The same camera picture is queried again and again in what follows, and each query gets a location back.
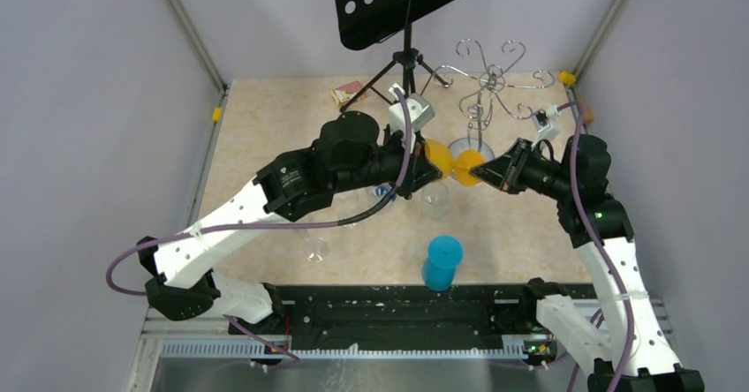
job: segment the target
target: white wall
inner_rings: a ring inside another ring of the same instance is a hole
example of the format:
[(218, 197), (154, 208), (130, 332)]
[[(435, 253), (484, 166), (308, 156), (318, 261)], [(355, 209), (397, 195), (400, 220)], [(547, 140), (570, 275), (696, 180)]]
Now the white wall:
[(217, 96), (162, 0), (0, 8), (0, 390), (121, 390), (147, 303), (104, 270), (180, 228)]
[[(372, 74), (401, 46), (351, 51), (340, 43), (334, 0), (182, 0), (224, 81), (236, 78)], [(414, 24), (413, 45), (432, 66), (458, 64), (456, 43), (481, 41), (489, 62), (507, 64), (500, 46), (521, 40), (518, 70), (572, 70), (611, 0), (457, 0)]]
[(631, 0), (581, 87), (647, 286), (707, 390), (745, 390), (749, 0)]

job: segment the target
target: table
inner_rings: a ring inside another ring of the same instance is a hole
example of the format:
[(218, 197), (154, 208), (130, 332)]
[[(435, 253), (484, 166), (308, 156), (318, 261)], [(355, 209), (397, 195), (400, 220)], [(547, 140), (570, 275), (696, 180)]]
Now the table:
[[(399, 78), (385, 76), (377, 87), (385, 91)], [(362, 84), (367, 81), (366, 76), (234, 80), (200, 217), (222, 205), (277, 155), (308, 147), (319, 136), (320, 127), (339, 114), (330, 89), (356, 79)], [(507, 80), (533, 84), (530, 73), (508, 74)], [(425, 81), (426, 75), (417, 76), (419, 87)], [(475, 81), (457, 76), (449, 89), (430, 85), (424, 96), (435, 108), (436, 117), (424, 129), (424, 136), (445, 145), (465, 137), (468, 120), (458, 111), (458, 100), (475, 90)], [(510, 109), (519, 102), (534, 108), (567, 102), (558, 82), (544, 90), (505, 88), (501, 96)], [(384, 127), (387, 106), (370, 92), (351, 110), (366, 112)], [(574, 130), (569, 110), (560, 117), (560, 127), (561, 133), (552, 142), (556, 158), (561, 158), (565, 141)], [(517, 137), (533, 139), (535, 129), (530, 120), (518, 121), (497, 108), (484, 136), (500, 155)], [(560, 283), (590, 282), (559, 226), (553, 200), (535, 192), (510, 196), (484, 184), (464, 187), (452, 178), (443, 182), (450, 191), (450, 209), (440, 219), (420, 214), (416, 193), (414, 200), (398, 198), (381, 213), (351, 228), (266, 232), (216, 269), (251, 283), (419, 284), (429, 241), (438, 235), (452, 235), (464, 247), (455, 283), (525, 283), (536, 276)], [(347, 198), (345, 206), (337, 205), (339, 201), (337, 196), (333, 207), (314, 213), (314, 220), (352, 215), (342, 212), (342, 207), (356, 213), (354, 209), (371, 205), (362, 194)], [(322, 237), (329, 244), (329, 256), (322, 262), (309, 261), (302, 250), (311, 237)]]

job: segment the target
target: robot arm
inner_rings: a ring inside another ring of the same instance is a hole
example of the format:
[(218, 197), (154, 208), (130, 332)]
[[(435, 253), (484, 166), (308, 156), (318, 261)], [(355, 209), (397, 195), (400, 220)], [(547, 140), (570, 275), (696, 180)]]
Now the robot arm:
[[(395, 87), (390, 90), (393, 95)], [(442, 173), (422, 151), (425, 141), (420, 135), (434, 110), (417, 94), (408, 97), (406, 108), (411, 140), (405, 140), (405, 114), (399, 103), (390, 107), (390, 124), (381, 146), (376, 143), (376, 121), (367, 114), (348, 111), (324, 124), (310, 147), (280, 154), (258, 171), (226, 203), (184, 230), (185, 238), (140, 251), (140, 264), (153, 275), (146, 283), (149, 304), (170, 320), (207, 313), (257, 323), (271, 314), (273, 300), (265, 287), (227, 278), (212, 267), (263, 231), (329, 207), (337, 192), (393, 184), (403, 166), (407, 142), (411, 143), (411, 157), (396, 192), (410, 199), (413, 192), (440, 178)], [(202, 234), (226, 224), (252, 224), (257, 229)]]
[(700, 373), (682, 368), (655, 318), (639, 274), (629, 218), (624, 206), (606, 192), (611, 164), (606, 142), (585, 134), (580, 136), (578, 144), (579, 194), (587, 219), (605, 243), (613, 269), (624, 282), (625, 295), (619, 293), (612, 268), (580, 220), (570, 180), (571, 139), (561, 162), (545, 158), (530, 141), (518, 139), (507, 153), (473, 168), (471, 173), (502, 192), (518, 194), (531, 188), (556, 201), (559, 222), (593, 280), (611, 339), (607, 342), (582, 317), (562, 288), (541, 279), (534, 279), (526, 287), (527, 293), (520, 304), (524, 317), (552, 331), (587, 375), (589, 390), (603, 391), (624, 351), (627, 337), (624, 301), (628, 300), (632, 304), (635, 333), (619, 387), (643, 391), (704, 390)]

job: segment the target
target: blue cup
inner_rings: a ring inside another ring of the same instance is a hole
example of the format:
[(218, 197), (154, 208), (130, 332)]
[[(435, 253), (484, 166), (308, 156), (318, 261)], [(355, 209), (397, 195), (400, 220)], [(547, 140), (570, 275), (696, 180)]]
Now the blue cup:
[(463, 260), (463, 246), (452, 236), (438, 236), (429, 243), (421, 278), (431, 290), (441, 292), (452, 285), (455, 269)]

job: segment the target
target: music stand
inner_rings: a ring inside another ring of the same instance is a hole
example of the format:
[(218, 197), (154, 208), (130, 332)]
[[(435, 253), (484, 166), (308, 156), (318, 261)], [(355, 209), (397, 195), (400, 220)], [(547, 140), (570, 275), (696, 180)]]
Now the music stand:
[(416, 91), (413, 69), (423, 67), (444, 87), (450, 84), (424, 62), (424, 56), (411, 46), (412, 23), (454, 0), (336, 0), (338, 31), (341, 43), (351, 50), (362, 50), (374, 43), (387, 40), (404, 30), (403, 50), (395, 52), (392, 60), (361, 88), (343, 107), (344, 112), (367, 90), (372, 90), (387, 103), (393, 103), (374, 88), (374, 84), (396, 64), (403, 66), (401, 87), (406, 96)]

